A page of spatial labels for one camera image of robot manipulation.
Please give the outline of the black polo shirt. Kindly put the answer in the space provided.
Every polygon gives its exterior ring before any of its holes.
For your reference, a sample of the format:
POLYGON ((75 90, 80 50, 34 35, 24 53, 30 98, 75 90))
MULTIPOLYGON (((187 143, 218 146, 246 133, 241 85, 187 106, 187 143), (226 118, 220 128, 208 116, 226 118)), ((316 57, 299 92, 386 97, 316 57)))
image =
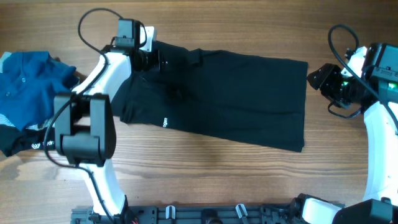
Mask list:
POLYGON ((134 72, 111 102, 123 123, 302 151, 307 62, 154 47, 165 68, 134 72))

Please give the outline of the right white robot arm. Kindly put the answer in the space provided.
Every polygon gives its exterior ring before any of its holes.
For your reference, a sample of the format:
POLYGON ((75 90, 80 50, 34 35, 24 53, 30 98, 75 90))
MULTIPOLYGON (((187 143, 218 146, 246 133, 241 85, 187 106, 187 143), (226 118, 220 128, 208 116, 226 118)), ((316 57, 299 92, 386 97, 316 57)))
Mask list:
POLYGON ((340 207, 303 196, 294 217, 302 223, 397 223, 397 46, 373 43, 308 75, 331 105, 360 105, 368 135, 368 177, 362 202, 340 207))

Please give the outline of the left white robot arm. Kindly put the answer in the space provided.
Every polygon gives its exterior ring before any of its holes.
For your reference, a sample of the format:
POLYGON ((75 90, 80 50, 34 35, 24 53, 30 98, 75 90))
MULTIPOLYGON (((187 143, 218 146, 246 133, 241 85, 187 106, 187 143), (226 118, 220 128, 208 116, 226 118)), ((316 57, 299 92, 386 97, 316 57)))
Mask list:
POLYGON ((72 223, 134 223, 121 190, 112 157, 116 149, 111 101, 133 73, 161 68, 161 54, 153 46, 156 29, 140 21, 119 19, 118 32, 99 51, 99 61, 88 78, 70 93, 54 99, 55 148, 67 160, 65 167, 83 177, 93 205, 72 211, 72 223))

